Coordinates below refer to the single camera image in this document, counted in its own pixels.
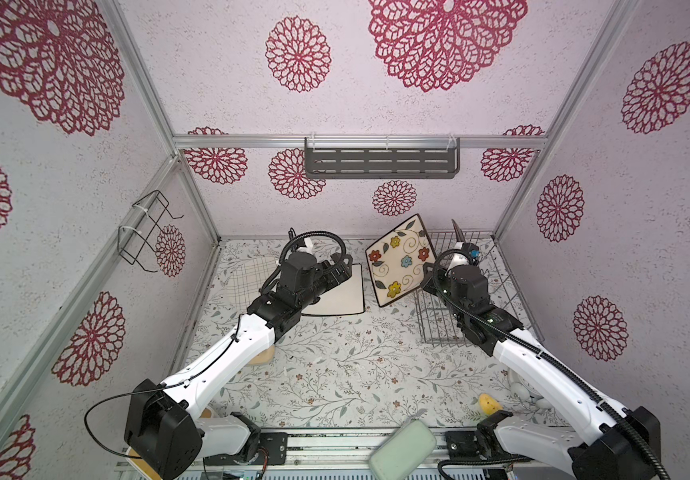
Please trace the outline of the round plaid white plate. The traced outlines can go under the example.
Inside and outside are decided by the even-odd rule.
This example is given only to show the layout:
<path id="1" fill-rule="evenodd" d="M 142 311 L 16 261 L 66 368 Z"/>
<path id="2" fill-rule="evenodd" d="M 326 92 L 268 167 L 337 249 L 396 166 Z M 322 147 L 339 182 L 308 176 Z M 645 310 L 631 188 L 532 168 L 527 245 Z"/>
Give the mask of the round plaid white plate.
<path id="1" fill-rule="evenodd" d="M 262 285 L 276 267 L 276 260 L 271 257 L 258 257 L 239 262 L 227 277 L 224 287 L 227 301 L 237 310 L 245 311 L 260 295 Z"/>

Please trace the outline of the dark square plate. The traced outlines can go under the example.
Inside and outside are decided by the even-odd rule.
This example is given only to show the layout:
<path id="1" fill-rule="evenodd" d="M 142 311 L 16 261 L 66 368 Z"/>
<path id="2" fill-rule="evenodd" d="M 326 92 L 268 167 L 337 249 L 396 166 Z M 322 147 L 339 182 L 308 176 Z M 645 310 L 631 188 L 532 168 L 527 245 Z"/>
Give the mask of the dark square plate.
<path id="1" fill-rule="evenodd" d="M 384 308 L 421 287 L 425 264 L 435 261 L 435 248 L 419 214 L 374 241 L 365 250 L 376 303 Z"/>

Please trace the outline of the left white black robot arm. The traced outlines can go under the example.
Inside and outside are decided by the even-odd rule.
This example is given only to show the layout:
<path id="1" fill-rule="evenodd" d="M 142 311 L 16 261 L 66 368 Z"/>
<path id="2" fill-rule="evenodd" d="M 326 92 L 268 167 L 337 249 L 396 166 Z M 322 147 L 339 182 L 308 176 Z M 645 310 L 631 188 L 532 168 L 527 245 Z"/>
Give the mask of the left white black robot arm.
<path id="1" fill-rule="evenodd" d="M 126 458 L 175 479 L 198 458 L 239 453 L 250 441 L 252 423 L 236 415 L 204 419 L 202 411 L 242 368 L 295 327 L 308 306 L 351 276 L 352 257 L 339 235 L 313 230 L 291 237 L 228 334 L 160 383 L 145 379 L 126 393 Z"/>

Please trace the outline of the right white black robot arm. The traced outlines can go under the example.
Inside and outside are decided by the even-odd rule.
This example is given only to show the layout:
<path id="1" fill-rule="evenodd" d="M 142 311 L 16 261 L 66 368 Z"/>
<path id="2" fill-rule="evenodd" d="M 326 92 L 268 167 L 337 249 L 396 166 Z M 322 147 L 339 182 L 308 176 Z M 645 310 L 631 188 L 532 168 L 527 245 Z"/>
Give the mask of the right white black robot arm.
<path id="1" fill-rule="evenodd" d="M 568 423 L 541 427 L 498 410 L 476 425 L 471 446 L 449 464 L 537 461 L 574 479 L 668 478 L 656 416 L 603 394 L 495 306 L 474 245 L 446 250 L 422 271 L 423 290 L 442 301 L 463 337 L 525 380 Z"/>

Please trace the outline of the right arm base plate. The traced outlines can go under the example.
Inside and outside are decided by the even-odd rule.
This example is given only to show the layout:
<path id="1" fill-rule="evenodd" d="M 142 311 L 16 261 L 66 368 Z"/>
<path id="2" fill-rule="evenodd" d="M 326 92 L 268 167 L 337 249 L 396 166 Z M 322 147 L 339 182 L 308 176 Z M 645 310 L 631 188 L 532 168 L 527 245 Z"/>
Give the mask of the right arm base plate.
<path id="1" fill-rule="evenodd" d="M 448 430 L 444 438 L 448 457 L 452 463 L 483 459 L 476 429 Z"/>

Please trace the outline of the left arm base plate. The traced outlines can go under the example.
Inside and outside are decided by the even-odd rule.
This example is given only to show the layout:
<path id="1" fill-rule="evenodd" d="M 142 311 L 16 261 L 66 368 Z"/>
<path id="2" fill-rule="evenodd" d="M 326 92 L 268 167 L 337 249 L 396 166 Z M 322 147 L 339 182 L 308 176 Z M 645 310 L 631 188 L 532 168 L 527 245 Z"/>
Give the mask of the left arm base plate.
<path id="1" fill-rule="evenodd" d="M 279 466 L 288 453 L 287 433 L 260 432 L 251 434 L 247 443 L 234 455 L 218 454 L 204 459 L 206 466 Z"/>

